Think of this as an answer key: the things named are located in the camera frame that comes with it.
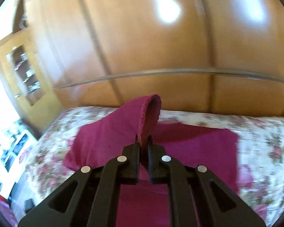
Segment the triangular cutout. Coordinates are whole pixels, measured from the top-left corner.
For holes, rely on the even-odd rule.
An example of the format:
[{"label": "triangular cutout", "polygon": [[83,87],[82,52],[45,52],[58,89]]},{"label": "triangular cutout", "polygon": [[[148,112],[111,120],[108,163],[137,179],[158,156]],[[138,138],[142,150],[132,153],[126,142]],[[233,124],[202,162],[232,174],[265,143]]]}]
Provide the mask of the triangular cutout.
[{"label": "triangular cutout", "polygon": [[210,182],[218,207],[221,212],[226,212],[236,207],[235,202],[213,181]]},{"label": "triangular cutout", "polygon": [[77,181],[71,182],[59,195],[49,202],[48,206],[56,211],[66,212],[77,185]]}]

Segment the mattress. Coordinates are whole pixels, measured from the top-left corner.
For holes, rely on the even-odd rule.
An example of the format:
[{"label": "mattress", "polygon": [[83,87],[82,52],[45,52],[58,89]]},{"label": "mattress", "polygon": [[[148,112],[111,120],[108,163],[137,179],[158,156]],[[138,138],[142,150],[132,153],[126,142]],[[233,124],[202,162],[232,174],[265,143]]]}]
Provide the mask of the mattress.
[{"label": "mattress", "polygon": [[[80,107],[63,112],[21,159],[40,203],[74,171],[62,165],[81,126],[116,108]],[[239,196],[272,226],[284,211],[284,118],[253,118],[162,110],[159,122],[230,129],[237,145]]]}]

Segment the cloth fold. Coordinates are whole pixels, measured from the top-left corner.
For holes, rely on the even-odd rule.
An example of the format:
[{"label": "cloth fold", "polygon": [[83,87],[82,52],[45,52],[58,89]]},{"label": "cloth fold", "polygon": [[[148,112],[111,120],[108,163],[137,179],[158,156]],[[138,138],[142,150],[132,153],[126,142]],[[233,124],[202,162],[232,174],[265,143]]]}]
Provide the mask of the cloth fold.
[{"label": "cloth fold", "polygon": [[[186,166],[206,165],[237,193],[237,134],[228,129],[157,123],[160,109],[158,95],[144,96],[81,127],[63,164],[73,170],[84,165],[103,166],[119,156],[124,146],[133,144],[136,134],[141,152],[146,153],[146,141],[152,135],[153,141],[163,145],[168,155]],[[117,226],[169,226],[167,188],[150,184],[147,170],[142,166],[138,185],[121,186]]]}]

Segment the glass panel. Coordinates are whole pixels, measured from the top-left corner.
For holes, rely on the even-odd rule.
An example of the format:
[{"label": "glass panel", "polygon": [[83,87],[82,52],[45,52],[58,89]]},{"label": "glass panel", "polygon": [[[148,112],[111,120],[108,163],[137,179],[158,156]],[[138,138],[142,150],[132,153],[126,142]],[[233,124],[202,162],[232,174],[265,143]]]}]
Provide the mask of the glass panel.
[{"label": "glass panel", "polygon": [[23,95],[26,96],[30,105],[33,106],[43,95],[44,91],[35,75],[24,47],[20,46],[7,55],[15,70],[18,86]]}]

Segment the silver rivet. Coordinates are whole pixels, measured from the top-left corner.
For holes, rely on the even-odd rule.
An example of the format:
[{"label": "silver rivet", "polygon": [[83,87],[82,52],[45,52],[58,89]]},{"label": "silver rivet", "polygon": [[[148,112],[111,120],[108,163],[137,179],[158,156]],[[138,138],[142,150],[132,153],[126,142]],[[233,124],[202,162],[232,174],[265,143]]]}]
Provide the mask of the silver rivet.
[{"label": "silver rivet", "polygon": [[198,171],[201,172],[201,173],[204,173],[204,172],[207,171],[207,168],[204,165],[200,165],[200,166],[198,166]]},{"label": "silver rivet", "polygon": [[91,168],[89,167],[89,166],[83,166],[82,168],[81,168],[81,171],[83,172],[83,173],[87,173],[87,172],[89,172],[91,170]]},{"label": "silver rivet", "polygon": [[119,161],[119,162],[124,162],[124,161],[126,161],[127,160],[127,158],[126,158],[126,156],[124,156],[124,155],[120,155],[118,158],[117,158],[117,161]]},{"label": "silver rivet", "polygon": [[168,155],[163,155],[161,160],[163,160],[164,162],[169,162],[169,161],[171,161],[171,157],[168,156]]}]

